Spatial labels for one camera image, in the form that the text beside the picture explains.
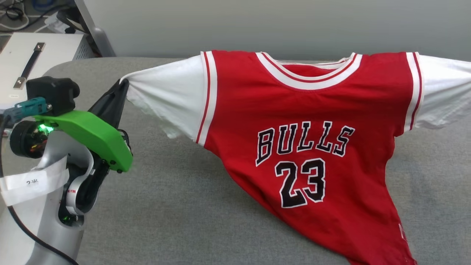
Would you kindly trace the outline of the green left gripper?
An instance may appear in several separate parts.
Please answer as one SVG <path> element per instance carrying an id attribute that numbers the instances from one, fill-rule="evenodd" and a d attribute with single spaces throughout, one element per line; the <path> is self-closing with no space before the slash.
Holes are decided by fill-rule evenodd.
<path id="1" fill-rule="evenodd" d="M 86 111 L 72 110 L 60 116 L 34 116 L 37 122 L 52 127 L 44 154 L 57 153 L 60 158 L 87 148 L 109 164 L 111 170 L 127 172 L 133 155 L 117 130 L 127 97 L 129 82 L 118 80 Z"/>

